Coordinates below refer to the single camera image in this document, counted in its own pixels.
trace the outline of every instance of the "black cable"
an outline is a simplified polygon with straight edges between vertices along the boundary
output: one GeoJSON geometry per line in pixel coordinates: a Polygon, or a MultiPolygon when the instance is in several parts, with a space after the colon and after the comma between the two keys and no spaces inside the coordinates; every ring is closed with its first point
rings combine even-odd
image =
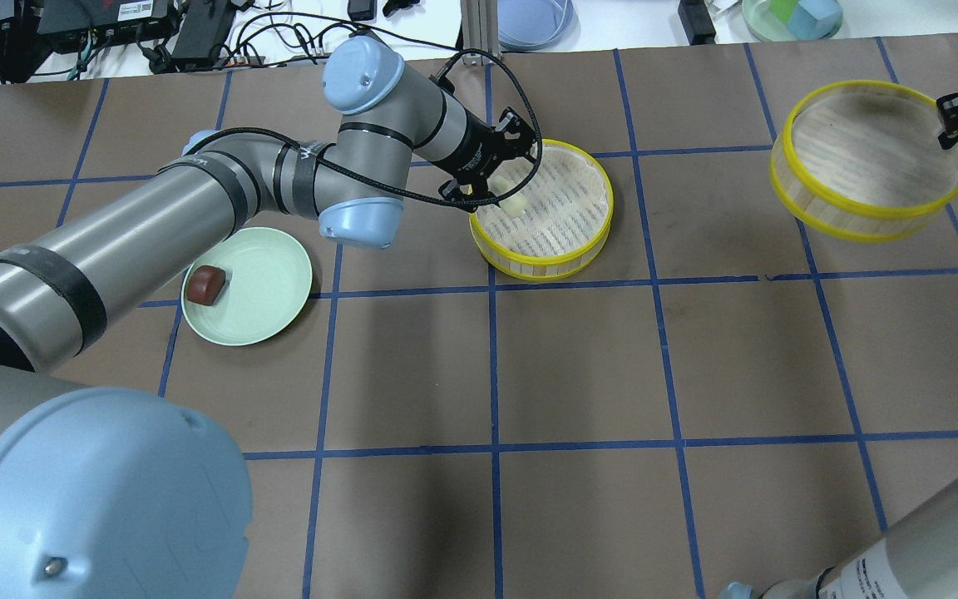
{"type": "MultiPolygon", "coordinates": [[[[427,204],[447,205],[447,207],[451,208],[479,208],[480,205],[497,204],[497,202],[506,200],[506,198],[516,194],[519,190],[524,189],[524,187],[527,186],[527,183],[529,183],[531,179],[535,178],[535,174],[539,170],[539,166],[542,164],[542,129],[539,126],[539,121],[535,115],[535,109],[533,109],[530,100],[527,99],[527,94],[524,92],[524,87],[522,87],[520,84],[520,80],[516,79],[516,75],[514,75],[514,73],[510,71],[509,67],[499,60],[498,57],[494,57],[493,54],[486,52],[486,50],[469,48],[453,54],[453,57],[449,58],[445,65],[442,65],[442,69],[440,69],[440,75],[445,76],[445,73],[448,73],[450,69],[453,68],[453,65],[456,65],[461,58],[468,56],[468,54],[478,54],[480,57],[485,57],[487,60],[490,60],[491,63],[494,63],[498,66],[498,68],[505,72],[505,75],[509,78],[509,81],[512,82],[513,87],[516,88],[517,94],[520,94],[520,99],[522,102],[524,102],[524,109],[527,111],[528,118],[530,118],[531,126],[533,129],[535,129],[535,138],[537,143],[535,160],[531,164],[531,170],[529,170],[527,175],[522,178],[522,181],[516,183],[516,186],[512,187],[512,189],[510,189],[508,192],[500,195],[491,195],[490,197],[478,198],[478,200],[445,200],[445,198],[418,194],[411,192],[410,190],[404,190],[402,187],[389,186],[387,183],[375,181],[375,179],[366,177],[360,173],[356,173],[356,171],[351,171],[349,168],[341,166],[341,164],[331,162],[331,160],[327,160],[326,158],[323,158],[323,156],[316,156],[316,163],[320,166],[326,166],[330,168],[331,171],[335,171],[335,173],[339,173],[339,175],[344,175],[353,179],[354,181],[360,181],[366,186],[375,187],[377,190],[383,190],[387,193],[411,198],[411,200],[425,201],[427,204]]],[[[239,128],[224,129],[212,134],[212,136],[206,137],[204,140],[195,144],[194,147],[191,147],[190,151],[187,152],[187,155],[193,155],[193,153],[201,151],[203,147],[208,146],[210,143],[213,143],[213,141],[223,139],[223,137],[232,136],[232,134],[235,133],[254,133],[259,134],[259,136],[273,137],[275,140],[282,141],[282,143],[289,148],[296,150],[301,148],[301,145],[298,144],[297,141],[290,139],[290,137],[287,137],[282,133],[277,133],[276,131],[271,131],[269,129],[258,128],[257,126],[239,126],[239,128]]]]}
{"type": "MultiPolygon", "coordinates": [[[[273,17],[277,17],[277,16],[307,17],[307,18],[312,18],[312,19],[326,20],[326,22],[341,22],[341,23],[343,23],[343,24],[356,24],[356,23],[350,22],[349,20],[346,20],[346,19],[341,19],[341,18],[338,18],[338,17],[324,16],[324,15],[315,15],[315,14],[313,14],[312,12],[296,12],[296,11],[264,12],[264,14],[256,15],[256,16],[254,16],[254,17],[250,17],[250,20],[247,20],[247,22],[244,22],[244,23],[243,23],[243,27],[240,27],[240,28],[239,28],[239,34],[236,34],[236,37],[235,37],[235,45],[236,45],[236,46],[239,46],[240,44],[242,44],[243,31],[246,31],[247,27],[250,27],[251,24],[254,24],[255,22],[258,22],[258,20],[259,20],[259,19],[262,19],[262,18],[273,18],[273,17]]],[[[373,26],[368,26],[367,24],[366,24],[366,26],[364,26],[364,27],[365,27],[365,29],[370,29],[370,30],[373,30],[373,31],[377,31],[377,32],[379,32],[379,33],[387,34],[387,35],[389,35],[390,37],[396,37],[396,38],[398,38],[398,39],[402,39],[402,41],[404,41],[404,42],[411,42],[412,44],[422,44],[423,46],[431,46],[432,48],[440,48],[440,49],[442,49],[442,50],[449,50],[449,51],[452,51],[452,52],[456,52],[456,50],[457,50],[457,49],[456,49],[455,47],[453,47],[453,46],[446,46],[446,45],[442,45],[442,44],[437,44],[437,42],[429,42],[429,41],[425,41],[425,39],[416,39],[415,37],[406,37],[406,35],[394,33],[393,31],[389,31],[389,30],[387,30],[387,29],[383,29],[382,27],[373,27],[373,26]]]]}
{"type": "Polygon", "coordinates": [[[324,27],[322,30],[320,30],[319,33],[316,34],[316,44],[317,46],[319,46],[320,49],[323,50],[323,35],[335,29],[345,29],[347,31],[350,31],[350,33],[356,33],[357,26],[356,24],[353,24],[353,23],[335,22],[335,23],[329,24],[329,26],[327,27],[324,27]]]}
{"type": "Polygon", "coordinates": [[[76,72],[73,73],[72,76],[69,76],[69,81],[79,81],[80,75],[87,72],[87,68],[90,67],[91,63],[95,61],[95,58],[97,58],[99,54],[102,54],[103,51],[109,48],[111,42],[113,42],[113,32],[109,31],[107,32],[106,40],[98,46],[94,46],[94,48],[91,49],[91,53],[87,54],[87,57],[82,58],[77,56],[77,65],[73,67],[76,69],[76,72]]]}
{"type": "Polygon", "coordinates": [[[34,72],[34,73],[32,73],[32,77],[53,77],[53,76],[57,76],[57,75],[65,75],[65,73],[72,72],[72,69],[73,69],[73,68],[75,68],[75,66],[69,67],[69,68],[65,69],[65,71],[34,72]]]}

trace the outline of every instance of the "wire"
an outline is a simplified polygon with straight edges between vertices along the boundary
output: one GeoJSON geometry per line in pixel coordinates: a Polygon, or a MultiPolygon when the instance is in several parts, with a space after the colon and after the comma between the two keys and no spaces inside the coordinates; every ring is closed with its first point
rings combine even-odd
{"type": "MultiPolygon", "coordinates": [[[[247,22],[244,22],[244,23],[243,23],[243,26],[239,28],[239,33],[236,34],[236,37],[235,37],[235,45],[236,45],[236,46],[239,46],[240,44],[242,44],[243,33],[244,33],[244,31],[247,30],[247,27],[250,27],[250,26],[251,26],[251,24],[254,24],[255,22],[258,22],[258,20],[259,20],[259,19],[262,19],[262,18],[273,18],[273,17],[277,17],[277,16],[305,17],[305,18],[326,20],[326,22],[337,22],[337,23],[347,24],[347,26],[350,26],[350,24],[353,24],[353,26],[355,26],[355,27],[357,26],[357,23],[350,22],[349,20],[346,20],[346,19],[342,19],[342,18],[338,18],[338,17],[330,17],[330,16],[326,16],[326,15],[315,15],[315,14],[313,14],[312,12],[297,12],[297,11],[264,12],[264,14],[256,15],[256,16],[254,16],[254,17],[250,17],[250,20],[247,20],[247,22]]],[[[366,24],[366,26],[364,26],[364,29],[370,29],[370,30],[372,30],[372,31],[377,31],[377,32],[379,32],[379,33],[387,34],[387,35],[389,35],[390,37],[395,37],[395,38],[398,38],[398,39],[402,39],[402,41],[404,41],[404,42],[410,42],[411,44],[421,44],[421,45],[423,45],[423,46],[431,46],[432,48],[438,48],[438,49],[442,49],[442,50],[449,50],[450,52],[456,52],[456,50],[457,50],[457,49],[456,49],[455,47],[453,47],[453,46],[446,46],[446,45],[444,45],[444,44],[437,44],[437,42],[429,42],[429,41],[426,41],[426,39],[417,39],[417,38],[415,38],[415,37],[406,37],[406,35],[402,35],[402,34],[399,34],[399,33],[394,33],[393,31],[389,31],[389,30],[387,30],[387,29],[383,29],[383,27],[368,26],[368,25],[366,24]]]]}
{"type": "MultiPolygon", "coordinates": [[[[375,187],[375,189],[377,190],[383,190],[384,192],[387,192],[387,193],[392,193],[394,195],[411,198],[411,200],[425,201],[427,202],[427,204],[448,205],[448,207],[452,207],[452,208],[467,209],[467,208],[478,208],[480,207],[480,205],[497,204],[497,202],[506,200],[506,198],[509,198],[512,195],[516,194],[519,190],[524,189],[524,187],[527,186],[527,183],[529,183],[531,179],[535,178],[535,174],[539,170],[539,166],[542,163],[542,129],[539,126],[539,121],[537,120],[537,117],[535,115],[535,109],[533,109],[533,106],[531,105],[530,100],[528,100],[527,94],[524,92],[524,87],[522,87],[522,85],[520,84],[520,80],[516,79],[516,75],[514,75],[514,73],[510,71],[509,67],[505,63],[503,63],[501,60],[499,60],[498,57],[494,57],[493,54],[490,54],[489,52],[486,52],[484,50],[469,48],[469,49],[461,50],[453,54],[453,57],[449,58],[449,60],[446,61],[446,64],[442,65],[440,72],[438,72],[440,73],[440,76],[445,76],[446,73],[448,73],[450,69],[452,69],[453,66],[455,66],[457,62],[461,60],[461,58],[469,56],[469,54],[478,54],[478,56],[480,57],[485,57],[487,58],[487,60],[490,60],[491,63],[497,65],[498,68],[500,68],[503,72],[505,72],[505,75],[509,78],[509,81],[512,82],[513,87],[516,88],[517,94],[520,94],[520,99],[522,102],[524,102],[524,109],[526,109],[527,116],[528,118],[530,118],[531,126],[533,130],[535,130],[535,138],[537,140],[537,143],[536,143],[535,160],[533,160],[531,164],[531,170],[529,170],[527,175],[525,175],[525,177],[522,178],[522,181],[516,183],[516,186],[512,187],[512,189],[510,189],[508,192],[500,194],[500,195],[489,195],[488,197],[478,198],[478,200],[460,200],[460,201],[445,200],[445,198],[438,198],[438,197],[418,194],[415,192],[411,192],[410,190],[404,190],[402,189],[402,187],[389,186],[387,185],[387,183],[383,183],[381,181],[375,181],[375,179],[366,177],[365,175],[362,175],[360,173],[356,173],[356,171],[351,171],[349,170],[349,168],[345,166],[341,166],[341,164],[336,164],[334,162],[331,162],[331,160],[323,158],[323,155],[316,156],[316,163],[319,164],[320,166],[326,166],[330,168],[331,171],[335,171],[335,173],[339,173],[339,175],[344,175],[346,177],[353,179],[354,181],[360,181],[364,183],[364,185],[366,186],[375,187]]],[[[259,136],[273,137],[273,139],[282,141],[282,143],[285,144],[287,147],[295,149],[296,151],[299,151],[299,149],[301,148],[301,145],[296,140],[292,140],[290,139],[290,137],[287,137],[282,133],[277,133],[276,131],[271,131],[269,129],[258,128],[257,126],[237,126],[237,128],[224,129],[224,130],[218,131],[212,134],[212,136],[206,137],[204,140],[199,141],[199,143],[195,144],[194,147],[190,148],[190,151],[187,151],[187,155],[193,155],[193,153],[201,151],[202,148],[207,147],[210,143],[213,143],[213,141],[224,139],[224,137],[227,137],[227,136],[233,136],[233,134],[236,134],[236,133],[254,133],[254,134],[259,134],[259,136]]]]}

